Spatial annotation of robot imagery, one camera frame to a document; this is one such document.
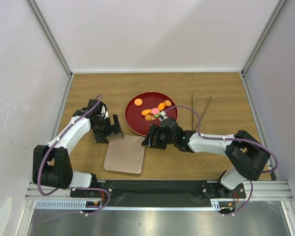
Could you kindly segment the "metal tongs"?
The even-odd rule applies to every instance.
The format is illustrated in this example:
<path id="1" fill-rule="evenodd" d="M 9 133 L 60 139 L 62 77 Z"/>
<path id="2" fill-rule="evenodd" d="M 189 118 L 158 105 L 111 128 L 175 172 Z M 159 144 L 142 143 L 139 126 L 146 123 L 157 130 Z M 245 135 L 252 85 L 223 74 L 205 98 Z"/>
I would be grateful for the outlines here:
<path id="1" fill-rule="evenodd" d="M 198 113 L 200 119 L 203 119 L 212 101 L 212 96 L 200 97 L 191 92 L 191 108 Z M 196 130 L 199 127 L 199 120 L 194 112 L 191 112 L 191 129 Z"/>

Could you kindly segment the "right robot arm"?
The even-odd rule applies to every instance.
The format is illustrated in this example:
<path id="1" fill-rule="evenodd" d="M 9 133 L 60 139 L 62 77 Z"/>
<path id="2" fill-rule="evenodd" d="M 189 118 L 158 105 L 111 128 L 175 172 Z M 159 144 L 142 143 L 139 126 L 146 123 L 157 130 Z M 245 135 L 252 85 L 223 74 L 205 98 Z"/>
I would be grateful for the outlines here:
<path id="1" fill-rule="evenodd" d="M 141 145 L 156 149 L 174 145 L 182 152 L 206 152 L 228 157 L 233 167 L 219 177 L 213 194 L 223 198 L 233 194 L 243 182 L 257 181 L 270 158 L 269 151 L 246 131 L 226 136 L 207 135 L 183 130 L 173 118 L 165 118 L 160 125 L 151 125 Z"/>

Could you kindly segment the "pink metal tin lid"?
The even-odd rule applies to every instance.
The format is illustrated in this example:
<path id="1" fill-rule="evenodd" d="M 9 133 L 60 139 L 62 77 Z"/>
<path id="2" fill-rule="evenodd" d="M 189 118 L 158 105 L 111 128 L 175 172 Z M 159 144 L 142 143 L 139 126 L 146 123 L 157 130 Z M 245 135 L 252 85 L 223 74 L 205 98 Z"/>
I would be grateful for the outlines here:
<path id="1" fill-rule="evenodd" d="M 111 172 L 139 175 L 143 171 L 146 147 L 142 136 L 125 135 L 110 138 L 104 169 Z"/>

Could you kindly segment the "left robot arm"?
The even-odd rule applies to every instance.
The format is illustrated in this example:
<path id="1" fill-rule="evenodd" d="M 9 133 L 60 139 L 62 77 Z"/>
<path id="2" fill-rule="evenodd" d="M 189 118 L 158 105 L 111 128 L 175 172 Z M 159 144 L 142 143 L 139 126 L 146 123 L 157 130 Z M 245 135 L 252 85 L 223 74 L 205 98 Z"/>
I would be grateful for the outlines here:
<path id="1" fill-rule="evenodd" d="M 108 143 L 111 136 L 123 134 L 118 116 L 110 117 L 108 107 L 102 101 L 89 100 L 88 105 L 77 110 L 53 140 L 34 148 L 33 183 L 55 189 L 77 188 L 88 197 L 95 196 L 98 192 L 96 175 L 73 170 L 69 157 L 81 138 L 90 131 L 95 142 L 100 144 Z"/>

